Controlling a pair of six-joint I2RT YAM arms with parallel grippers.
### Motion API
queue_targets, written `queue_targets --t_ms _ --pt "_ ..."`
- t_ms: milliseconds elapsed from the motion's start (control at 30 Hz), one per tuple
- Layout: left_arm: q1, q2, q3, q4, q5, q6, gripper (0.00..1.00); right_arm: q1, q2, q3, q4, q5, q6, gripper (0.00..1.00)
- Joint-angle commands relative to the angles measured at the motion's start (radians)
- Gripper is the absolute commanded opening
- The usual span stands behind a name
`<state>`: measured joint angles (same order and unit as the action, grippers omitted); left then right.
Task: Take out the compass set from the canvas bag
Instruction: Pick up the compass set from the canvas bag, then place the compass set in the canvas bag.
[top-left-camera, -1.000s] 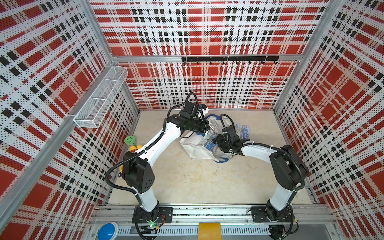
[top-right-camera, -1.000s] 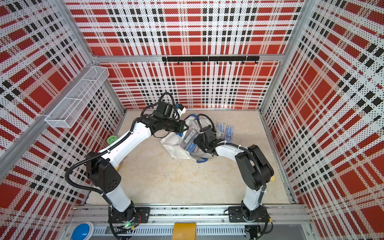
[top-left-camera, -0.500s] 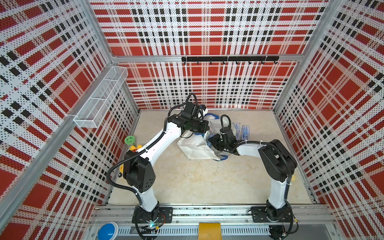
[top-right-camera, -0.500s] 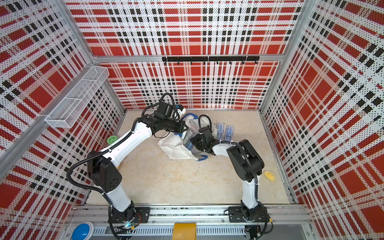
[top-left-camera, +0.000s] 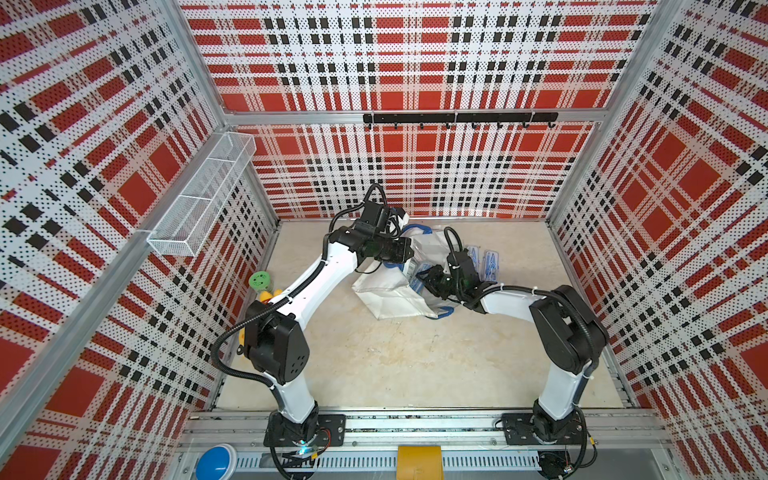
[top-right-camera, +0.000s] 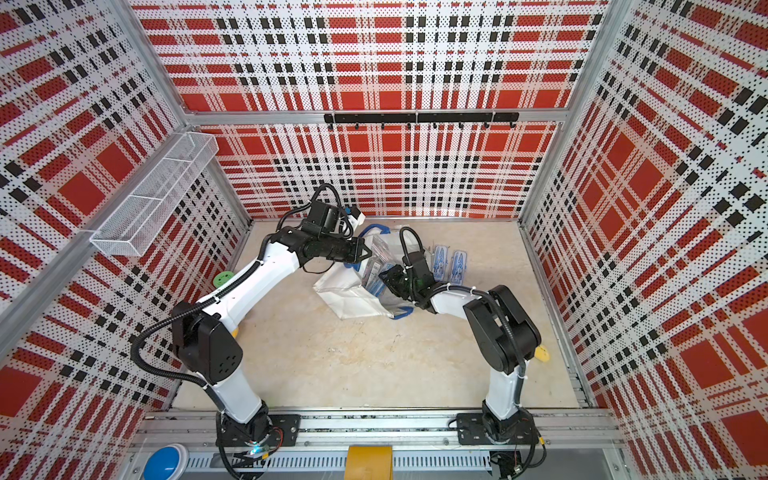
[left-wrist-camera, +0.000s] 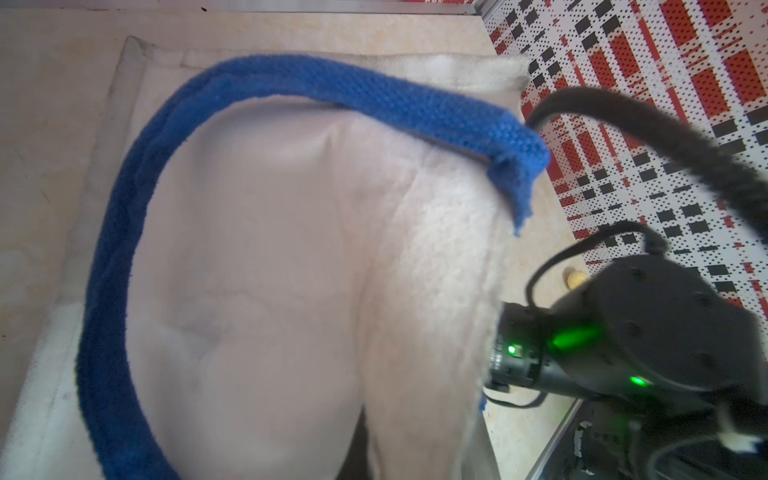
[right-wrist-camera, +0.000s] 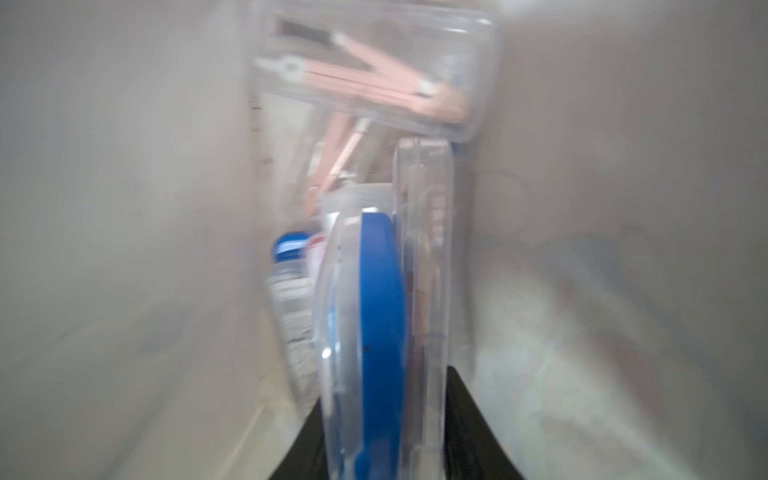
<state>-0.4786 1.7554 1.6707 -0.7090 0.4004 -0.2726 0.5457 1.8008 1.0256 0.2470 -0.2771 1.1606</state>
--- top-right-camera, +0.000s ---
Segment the blue compass set case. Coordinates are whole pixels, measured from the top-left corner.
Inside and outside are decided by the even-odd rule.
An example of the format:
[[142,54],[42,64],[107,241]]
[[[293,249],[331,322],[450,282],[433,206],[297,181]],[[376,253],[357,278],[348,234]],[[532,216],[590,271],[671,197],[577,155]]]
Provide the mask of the blue compass set case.
[[463,285],[468,270],[468,254],[462,250],[455,250],[451,259],[449,282]]
[[362,286],[374,297],[379,297],[385,289],[385,284],[380,278],[380,274],[393,267],[391,262],[383,262],[380,259],[370,260],[363,274]]
[[432,254],[432,272],[438,282],[445,282],[448,278],[450,249],[445,245],[435,245]]

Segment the white canvas bag blue handles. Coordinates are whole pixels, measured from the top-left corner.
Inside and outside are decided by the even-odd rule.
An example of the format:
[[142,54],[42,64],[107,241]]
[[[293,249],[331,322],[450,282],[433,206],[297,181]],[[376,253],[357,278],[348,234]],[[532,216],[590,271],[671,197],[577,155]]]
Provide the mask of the white canvas bag blue handles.
[[423,249],[415,232],[372,224],[360,233],[372,255],[357,263],[331,267],[313,290],[341,320],[385,316],[400,320],[415,310],[405,285],[403,257]]

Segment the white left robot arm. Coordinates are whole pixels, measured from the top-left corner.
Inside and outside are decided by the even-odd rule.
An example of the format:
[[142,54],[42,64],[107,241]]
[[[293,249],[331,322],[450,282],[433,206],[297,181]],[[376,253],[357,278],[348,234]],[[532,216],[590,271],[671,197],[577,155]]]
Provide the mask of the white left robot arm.
[[[220,413],[246,425],[267,408],[243,373],[243,350],[234,337],[240,322],[272,288],[310,260],[357,264],[371,255],[362,237],[284,227],[265,236],[257,257],[222,287],[194,304],[180,303],[171,317],[144,329],[132,343],[131,360],[148,373],[200,386]],[[185,373],[156,368],[140,354],[145,340],[170,325],[174,354],[186,366]]]

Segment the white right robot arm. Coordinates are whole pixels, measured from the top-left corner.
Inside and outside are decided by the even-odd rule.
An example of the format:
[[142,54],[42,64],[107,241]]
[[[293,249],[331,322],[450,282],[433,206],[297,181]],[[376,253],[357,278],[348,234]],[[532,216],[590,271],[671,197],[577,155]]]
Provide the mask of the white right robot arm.
[[481,290],[438,282],[431,273],[419,276],[403,266],[386,270],[379,279],[396,297],[417,308],[466,320],[491,369],[484,409],[499,421],[507,421],[523,409],[528,363],[542,337],[509,287]]

